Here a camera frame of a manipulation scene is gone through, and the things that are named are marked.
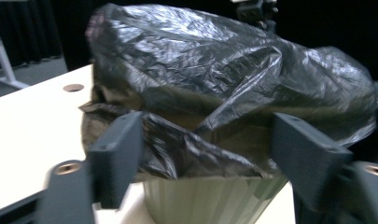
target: crumpled plastic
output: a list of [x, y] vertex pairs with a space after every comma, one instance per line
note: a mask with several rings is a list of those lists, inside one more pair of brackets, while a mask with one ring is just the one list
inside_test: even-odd
[[94, 86], [81, 107], [84, 147], [116, 117], [147, 111], [139, 169], [147, 174], [273, 177], [274, 112], [342, 146], [375, 129], [371, 77], [336, 48], [308, 49], [239, 21], [159, 5], [106, 5], [86, 35]]

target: floor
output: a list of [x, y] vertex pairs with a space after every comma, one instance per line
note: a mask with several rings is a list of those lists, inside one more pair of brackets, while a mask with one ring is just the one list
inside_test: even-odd
[[[23, 65], [14, 68], [14, 75], [20, 82], [28, 85], [34, 85], [39, 82], [46, 81], [53, 77], [57, 77], [67, 72], [64, 58], [50, 59], [41, 63], [33, 63], [31, 65]], [[0, 97], [18, 91], [0, 82]]]

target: table surface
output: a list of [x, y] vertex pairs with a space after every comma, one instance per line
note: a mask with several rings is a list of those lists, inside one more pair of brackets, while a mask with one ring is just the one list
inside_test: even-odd
[[[78, 109], [90, 100], [92, 66], [0, 98], [0, 208], [45, 187], [48, 171], [68, 160], [84, 160]], [[81, 84], [81, 91], [65, 91]], [[131, 184], [120, 210], [96, 212], [98, 223], [153, 224], [141, 183]], [[291, 186], [287, 184], [258, 224], [293, 224]]]

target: black plastic bag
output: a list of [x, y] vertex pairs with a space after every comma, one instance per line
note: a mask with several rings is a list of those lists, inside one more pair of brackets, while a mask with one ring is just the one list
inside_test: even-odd
[[[273, 176], [273, 112], [305, 119], [344, 146], [375, 128], [371, 78], [335, 48], [307, 49], [238, 21], [158, 5], [102, 7], [87, 37], [95, 61], [92, 101], [81, 107], [84, 146], [119, 115], [156, 114], [144, 116], [144, 127], [159, 127], [144, 128], [141, 170], [152, 175]], [[228, 164], [211, 153], [222, 148], [243, 166], [216, 172], [215, 162]], [[188, 175], [191, 164], [202, 168]]]

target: metal stand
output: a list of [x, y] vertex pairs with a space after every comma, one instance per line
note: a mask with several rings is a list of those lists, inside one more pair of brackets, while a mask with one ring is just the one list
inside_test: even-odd
[[11, 68], [10, 61], [8, 60], [8, 56], [6, 54], [5, 46], [3, 46], [3, 42], [1, 38], [0, 38], [0, 65], [2, 66], [3, 72], [5, 73], [5, 76], [0, 78], [0, 82], [8, 86], [17, 88], [19, 90], [29, 87], [29, 85], [19, 82], [15, 78], [14, 72]]

